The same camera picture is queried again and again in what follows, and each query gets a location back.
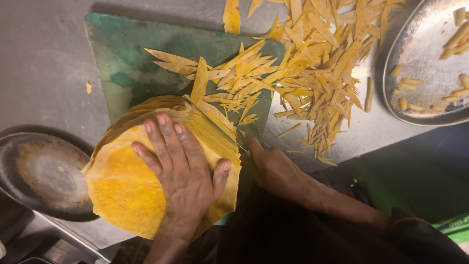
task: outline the dark clothing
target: dark clothing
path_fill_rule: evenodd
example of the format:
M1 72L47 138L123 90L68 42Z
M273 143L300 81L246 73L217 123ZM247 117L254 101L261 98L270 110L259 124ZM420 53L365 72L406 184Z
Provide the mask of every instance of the dark clothing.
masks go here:
M381 238L253 189L242 221L211 227L191 245L184 263L469 263L446 235L402 210L393 211Z

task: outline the forearm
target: forearm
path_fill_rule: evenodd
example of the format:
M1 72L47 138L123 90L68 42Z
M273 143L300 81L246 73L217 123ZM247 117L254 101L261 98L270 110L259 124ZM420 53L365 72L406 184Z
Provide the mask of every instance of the forearm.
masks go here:
M198 226L197 220L163 217L144 264L180 263Z
M325 215L360 225L372 232L383 234L388 229L389 216L351 197L326 187L311 178L310 189L305 207Z

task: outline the right hand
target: right hand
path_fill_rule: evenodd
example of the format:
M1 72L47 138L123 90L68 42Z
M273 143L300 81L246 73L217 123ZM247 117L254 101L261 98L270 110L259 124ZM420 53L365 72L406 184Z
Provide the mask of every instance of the right hand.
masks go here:
M305 174L278 148L264 149L256 138L247 140L259 174L253 175L263 189L310 210L321 210L321 194L327 188Z

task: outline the round metal pan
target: round metal pan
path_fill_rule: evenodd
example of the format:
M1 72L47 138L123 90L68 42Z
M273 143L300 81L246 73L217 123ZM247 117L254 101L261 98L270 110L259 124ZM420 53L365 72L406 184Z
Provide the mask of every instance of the round metal pan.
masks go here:
M22 205L46 215L85 222L98 218L80 170L90 158L72 144L41 133L0 139L0 188Z
M469 74L469 53L453 55L440 60L443 46L456 33L453 12L459 8L469 8L467 0L424 0L404 24L386 59L383 76L383 92L386 104L399 120L420 126L446 126L469 120L469 98L461 96L456 102L446 102L442 97L452 91L462 89L459 74ZM402 65L402 73L391 76L396 64ZM416 91L400 89L394 95L401 78L424 80ZM423 111L407 109L402 111L399 98L425 107ZM430 105L446 108L445 112L430 109Z

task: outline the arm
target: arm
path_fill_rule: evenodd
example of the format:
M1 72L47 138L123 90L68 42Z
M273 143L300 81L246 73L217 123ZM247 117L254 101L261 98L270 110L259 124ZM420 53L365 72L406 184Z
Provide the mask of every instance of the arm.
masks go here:
M253 175L259 186L307 209L340 218L374 233L384 234L389 216L319 183L303 173L279 149L264 149L256 139L248 141L259 169Z
M144 123L155 154L138 142L137 155L155 173L166 200L166 211L155 235L145 264L179 263L208 206L226 185L231 161L220 160L213 172L194 135L183 125L174 124L167 113Z

